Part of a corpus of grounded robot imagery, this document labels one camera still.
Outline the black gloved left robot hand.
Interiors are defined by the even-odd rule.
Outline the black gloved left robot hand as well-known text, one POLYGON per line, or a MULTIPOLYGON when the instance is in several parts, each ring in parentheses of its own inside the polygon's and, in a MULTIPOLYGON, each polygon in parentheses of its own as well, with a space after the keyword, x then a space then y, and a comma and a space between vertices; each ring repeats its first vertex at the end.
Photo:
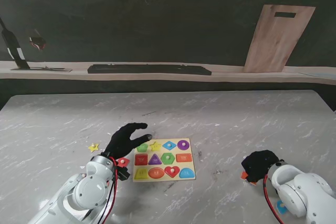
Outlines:
POLYGON ((141 137, 131 139, 131 135, 136 130, 146 129, 146 123, 128 123, 116 131, 107 145, 106 149, 101 153, 104 157, 112 157, 114 160, 127 156, 133 149, 152 139, 151 134, 145 134, 141 137))

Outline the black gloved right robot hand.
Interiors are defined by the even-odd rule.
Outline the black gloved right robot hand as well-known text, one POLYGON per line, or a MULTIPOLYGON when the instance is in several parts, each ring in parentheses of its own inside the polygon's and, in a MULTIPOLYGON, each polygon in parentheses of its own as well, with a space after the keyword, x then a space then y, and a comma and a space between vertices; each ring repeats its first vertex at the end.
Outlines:
POLYGON ((248 155, 241 163, 247 173, 247 181, 256 183, 268 173, 270 167, 280 159, 269 150, 255 151, 248 155))

